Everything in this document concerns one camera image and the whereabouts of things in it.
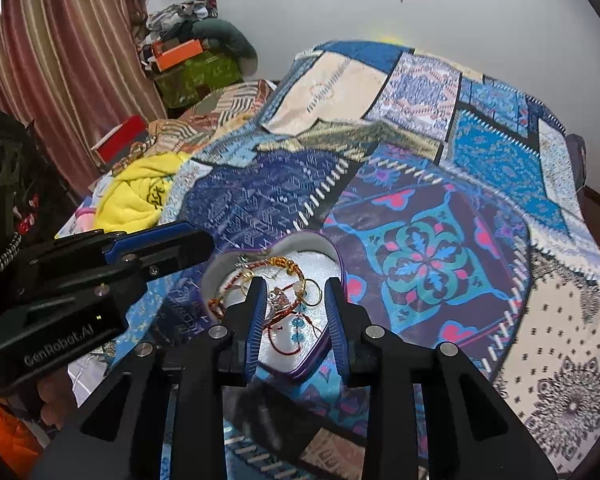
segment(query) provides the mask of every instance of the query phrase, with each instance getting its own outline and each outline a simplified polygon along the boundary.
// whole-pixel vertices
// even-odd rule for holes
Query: orange box
[[[156,55],[155,62],[158,64],[160,72],[163,72],[185,59],[202,54],[202,51],[202,44],[198,40],[191,40],[163,52],[160,56]]]

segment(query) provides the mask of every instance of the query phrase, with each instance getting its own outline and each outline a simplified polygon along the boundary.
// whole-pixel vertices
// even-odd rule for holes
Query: red box
[[[133,115],[102,137],[91,150],[98,152],[100,158],[106,164],[125,146],[129,146],[136,135],[145,129],[144,119],[139,115]]]

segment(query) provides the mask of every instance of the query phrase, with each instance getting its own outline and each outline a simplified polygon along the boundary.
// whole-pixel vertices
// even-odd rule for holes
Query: white wall
[[[503,79],[585,138],[587,183],[600,192],[600,19],[587,0],[218,0],[218,9],[256,48],[257,76],[282,78],[320,41],[391,37]]]

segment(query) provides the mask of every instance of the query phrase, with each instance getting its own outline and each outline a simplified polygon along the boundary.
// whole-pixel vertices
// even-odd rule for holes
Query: bedspread
[[[564,134],[495,78],[403,46],[329,42],[296,57],[254,118],[194,153],[163,221],[208,230],[218,251],[320,230],[343,257],[349,301],[405,341],[459,345],[567,475],[600,434],[600,250]],[[215,323],[204,270],[157,287],[159,342]],[[343,386],[332,352],[302,384],[259,369],[224,401],[231,478],[320,478],[288,452],[295,417],[365,445],[368,390]],[[258,431],[264,418],[275,435]],[[358,478],[347,460],[340,470]]]

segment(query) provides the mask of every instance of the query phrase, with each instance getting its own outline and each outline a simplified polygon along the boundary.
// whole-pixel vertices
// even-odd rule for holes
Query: yellow cloth
[[[171,175],[190,156],[161,153],[130,164],[98,202],[93,229],[133,233],[157,224],[171,190]]]

